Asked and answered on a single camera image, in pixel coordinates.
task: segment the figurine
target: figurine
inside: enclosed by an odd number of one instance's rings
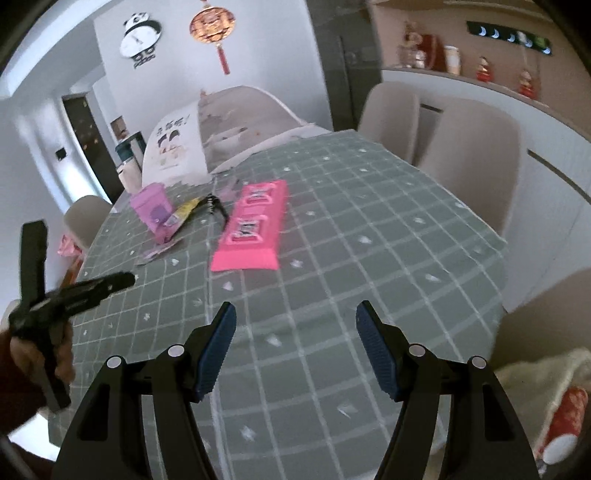
[[[492,82],[492,68],[486,57],[480,57],[480,63],[476,70],[476,78],[481,82]]]
[[[527,98],[536,100],[534,85],[531,78],[531,73],[527,70],[521,72],[519,76],[519,93]]]
[[[415,22],[405,22],[405,33],[402,44],[398,47],[398,55],[402,67],[415,68],[417,61],[417,46],[423,42],[422,36],[417,32]]]

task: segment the gray checkered tablecloth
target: gray checkered tablecloth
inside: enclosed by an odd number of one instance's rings
[[[193,406],[219,478],[367,475],[400,405],[378,387],[355,307],[370,300],[439,357],[486,357],[502,316],[505,242],[426,175],[352,131],[264,151],[213,184],[177,185],[168,195],[178,205],[232,176],[288,182],[280,269],[211,273],[221,222],[205,213],[183,226],[171,251],[135,267],[151,235],[131,209],[111,214],[80,278],[131,270],[137,283],[73,319],[73,406],[51,419],[51,438],[61,440],[108,356],[153,358],[227,300],[238,329],[214,393]],[[153,407],[142,403],[154,478],[165,478]],[[440,412],[435,444],[446,435],[449,402]]]

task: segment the cartoon poster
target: cartoon poster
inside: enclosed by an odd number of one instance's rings
[[[142,186],[210,181],[201,135],[197,102],[166,115],[154,128],[144,154]]]

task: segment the red tassel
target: red tassel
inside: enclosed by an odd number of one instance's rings
[[[226,75],[230,75],[230,67],[228,67],[228,61],[226,60],[226,54],[223,52],[223,48],[220,44],[217,45],[217,54],[220,57],[220,62],[222,62],[223,72]]]

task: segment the blue gripper pad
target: blue gripper pad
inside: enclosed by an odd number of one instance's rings
[[[195,393],[198,401],[202,401],[205,395],[211,393],[216,384],[217,376],[236,332],[236,307],[231,303],[227,308],[222,305],[212,322],[212,327],[214,331],[197,363]]]
[[[376,321],[381,323],[371,304],[368,301],[360,303],[356,314],[359,337],[374,369],[379,387],[394,399],[400,388],[397,381],[396,362]]]

